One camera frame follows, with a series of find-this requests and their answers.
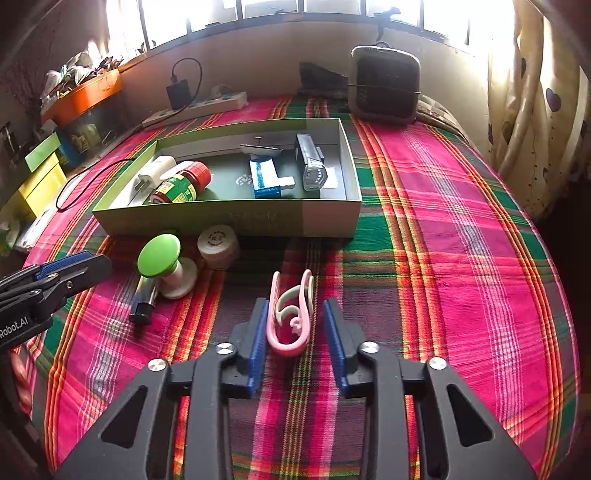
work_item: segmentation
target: bed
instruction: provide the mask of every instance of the bed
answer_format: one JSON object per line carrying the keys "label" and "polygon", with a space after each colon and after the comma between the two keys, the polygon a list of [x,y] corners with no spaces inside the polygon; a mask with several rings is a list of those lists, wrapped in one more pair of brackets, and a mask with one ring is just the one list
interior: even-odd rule
{"label": "bed", "polygon": [[[141,131],[101,161],[135,157],[156,138],[183,131],[303,116],[340,118],[355,158],[363,205],[352,240],[242,238],[240,260],[224,273],[205,268],[196,239],[183,238],[183,255],[200,267],[197,286],[179,301],[160,301],[142,335],[127,315],[134,262],[147,239],[107,236],[92,215],[125,166],[103,173],[75,207],[55,215],[27,263],[87,249],[106,254],[113,275],[71,299],[53,327],[26,345],[31,416],[53,469],[150,359],[198,357],[249,318],[255,299],[268,296],[275,270],[291,286],[305,268],[317,278],[318,304],[337,298],[345,319],[359,322],[368,339],[408,359],[448,359],[539,478],[567,455],[577,432],[577,347],[564,291],[535,228],[459,136],[421,122],[364,122],[343,111],[330,100],[259,100]],[[296,360],[269,354],[256,400],[230,405],[235,478],[357,478],[363,405],[339,397],[322,309],[316,311],[305,353]],[[187,402],[180,412],[179,439]],[[413,435],[410,445],[418,478]],[[177,440],[176,475],[182,460]]]}

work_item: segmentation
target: pink clip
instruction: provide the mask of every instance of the pink clip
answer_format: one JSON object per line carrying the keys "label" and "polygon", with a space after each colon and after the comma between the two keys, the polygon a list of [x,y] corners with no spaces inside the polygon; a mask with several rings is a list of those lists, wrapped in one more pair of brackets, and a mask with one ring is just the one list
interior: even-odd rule
{"label": "pink clip", "polygon": [[[271,284],[271,298],[267,312],[267,341],[271,348],[281,356],[296,356],[302,353],[310,339],[310,315],[314,314],[313,289],[314,277],[310,270],[306,270],[298,286],[290,288],[283,295],[279,296],[280,274],[275,272]],[[300,306],[288,305],[283,307],[285,302],[295,296],[299,299]],[[277,327],[282,326],[285,316],[294,314],[290,320],[291,333],[298,338],[291,343],[283,343],[277,336]]]}

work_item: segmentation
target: screw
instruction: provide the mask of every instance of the screw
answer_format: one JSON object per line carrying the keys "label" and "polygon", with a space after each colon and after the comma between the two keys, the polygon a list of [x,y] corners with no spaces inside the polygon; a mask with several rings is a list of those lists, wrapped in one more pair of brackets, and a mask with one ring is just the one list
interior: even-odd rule
{"label": "screw", "polygon": [[152,372],[160,372],[166,368],[166,360],[162,360],[161,358],[155,358],[154,360],[150,360],[148,362],[148,368]]}
{"label": "screw", "polygon": [[429,366],[434,370],[443,370],[447,367],[447,362],[440,356],[434,356],[429,360]]}
{"label": "screw", "polygon": [[231,343],[223,342],[216,345],[216,352],[220,355],[227,355],[234,351],[234,346]]}
{"label": "screw", "polygon": [[363,342],[361,344],[361,351],[365,353],[376,353],[379,350],[379,345],[375,342]]}

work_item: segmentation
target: orange container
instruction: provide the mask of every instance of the orange container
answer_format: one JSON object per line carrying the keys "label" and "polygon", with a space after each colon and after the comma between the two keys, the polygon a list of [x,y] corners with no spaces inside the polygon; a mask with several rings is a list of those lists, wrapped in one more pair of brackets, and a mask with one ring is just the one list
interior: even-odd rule
{"label": "orange container", "polygon": [[41,116],[41,123],[53,120],[58,127],[65,127],[87,110],[111,95],[123,90],[119,70],[103,73],[88,82],[78,85],[60,98]]}

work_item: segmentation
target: green disc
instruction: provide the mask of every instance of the green disc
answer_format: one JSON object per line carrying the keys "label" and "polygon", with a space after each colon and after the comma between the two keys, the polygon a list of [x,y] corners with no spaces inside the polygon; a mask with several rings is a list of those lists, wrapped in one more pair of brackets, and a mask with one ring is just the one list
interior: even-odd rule
{"label": "green disc", "polygon": [[153,238],[139,253],[139,273],[147,278],[172,273],[180,252],[181,242],[176,236],[165,233]]}

